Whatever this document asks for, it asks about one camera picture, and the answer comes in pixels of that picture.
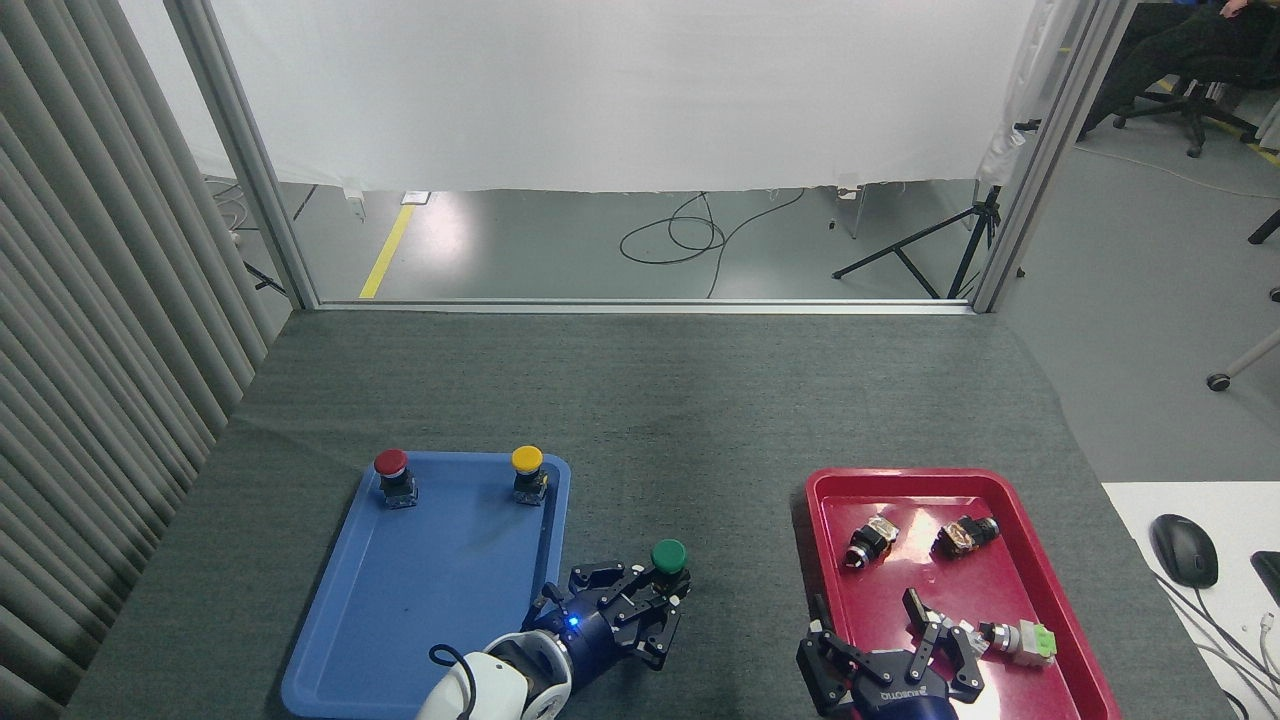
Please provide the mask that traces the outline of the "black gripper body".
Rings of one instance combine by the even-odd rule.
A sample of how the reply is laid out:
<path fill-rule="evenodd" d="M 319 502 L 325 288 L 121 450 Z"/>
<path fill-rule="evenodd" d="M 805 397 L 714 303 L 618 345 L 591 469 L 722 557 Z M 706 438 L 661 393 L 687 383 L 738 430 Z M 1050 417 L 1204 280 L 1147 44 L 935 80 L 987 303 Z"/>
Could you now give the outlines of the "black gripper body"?
<path fill-rule="evenodd" d="M 562 605 L 539 597 L 524 620 L 525 630 L 544 630 L 564 647 L 573 691 L 581 691 L 609 671 L 621 659 L 612 625 L 602 614 L 603 594 L 576 594 Z"/>
<path fill-rule="evenodd" d="M 870 666 L 852 679 L 852 707 L 859 719 L 957 719 L 947 682 L 928 665 L 911 674 L 913 652 L 873 651 Z"/>

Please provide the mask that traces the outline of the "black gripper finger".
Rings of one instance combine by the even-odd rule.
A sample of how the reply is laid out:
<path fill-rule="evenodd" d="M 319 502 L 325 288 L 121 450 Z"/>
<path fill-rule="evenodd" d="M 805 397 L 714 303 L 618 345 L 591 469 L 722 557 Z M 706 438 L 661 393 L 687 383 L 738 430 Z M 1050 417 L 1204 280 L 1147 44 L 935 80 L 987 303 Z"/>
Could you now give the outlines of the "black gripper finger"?
<path fill-rule="evenodd" d="M 987 650 L 986 638 L 973 626 L 928 606 L 915 588 L 908 587 L 904 591 L 902 606 L 919 634 L 904 676 L 908 684 L 924 683 L 934 653 L 941 651 L 952 671 L 951 679 L 945 683 L 943 696 L 959 702 L 977 702 L 986 688 L 978 667 L 978 661 Z"/>
<path fill-rule="evenodd" d="M 675 646 L 689 591 L 635 591 L 611 597 L 611 666 L 636 659 L 660 671 Z"/>
<path fill-rule="evenodd" d="M 883 674 L 870 655 L 842 639 L 833 628 L 823 594 L 810 596 L 812 620 L 801 638 L 796 662 L 819 717 L 849 714 L 861 696 L 854 689 L 859 679 L 879 685 Z"/>
<path fill-rule="evenodd" d="M 669 606 L 657 571 L 645 565 L 602 562 L 575 568 L 570 612 L 650 612 Z"/>

